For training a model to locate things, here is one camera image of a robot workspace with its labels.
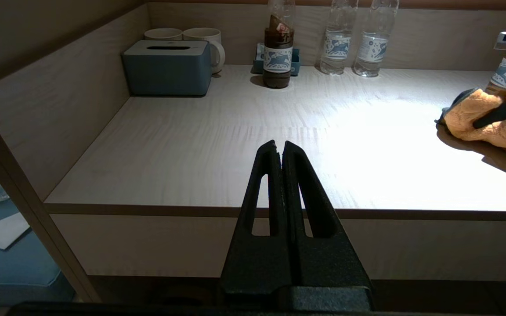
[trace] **wooden panel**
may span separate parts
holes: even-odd
[[[148,28],[140,6],[0,80],[0,134],[40,199],[128,99],[120,53]]]
[[[154,28],[185,30],[198,26],[219,28],[227,64],[250,65],[255,45],[263,42],[266,7],[259,4],[149,3]],[[297,6],[295,47],[303,65],[319,62],[328,7]],[[367,15],[360,8],[347,64],[360,43]],[[506,11],[400,9],[384,68],[495,70],[502,54],[493,49],[499,32],[506,30]]]
[[[275,140],[282,152],[290,140],[340,212],[506,212],[506,154],[434,123],[490,72],[384,69],[368,79],[302,67],[289,88],[270,90],[249,69],[226,66],[202,98],[130,98],[46,205],[216,216],[241,206],[257,148]]]
[[[219,277],[235,227],[235,218],[51,216],[86,272],[105,276]],[[506,222],[341,222],[372,279],[506,280]]]
[[[193,4],[267,4],[267,0],[146,0],[146,2],[177,2]],[[331,0],[296,0],[297,6],[329,6]],[[372,0],[359,0],[359,7],[369,7]],[[402,0],[400,8],[441,10],[502,10],[506,0]]]

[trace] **white paper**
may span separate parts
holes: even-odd
[[[20,212],[0,220],[0,249],[7,249],[29,227]]]

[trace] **tissue box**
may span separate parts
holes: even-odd
[[[202,40],[140,40],[122,62],[135,96],[203,96],[212,77],[210,47]]]
[[[253,60],[253,74],[263,73],[264,51],[265,51],[265,44],[258,43],[257,54],[255,54],[255,60]],[[300,49],[293,48],[292,67],[290,68],[290,76],[298,76],[299,72],[300,72]]]

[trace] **wooden shelf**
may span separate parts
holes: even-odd
[[[257,148],[275,140],[282,152],[290,140],[343,218],[506,219],[506,153],[434,123],[490,72],[361,78],[302,67],[288,88],[270,90],[250,69],[225,66],[201,98],[131,97],[48,196],[48,211],[237,216]]]

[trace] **ceramic cup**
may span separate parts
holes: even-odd
[[[194,28],[183,32],[184,40],[207,40],[210,43],[212,73],[220,72],[225,63],[225,50],[221,45],[221,32],[213,28]]]
[[[183,31],[179,29],[151,29],[144,33],[146,40],[182,40]]]

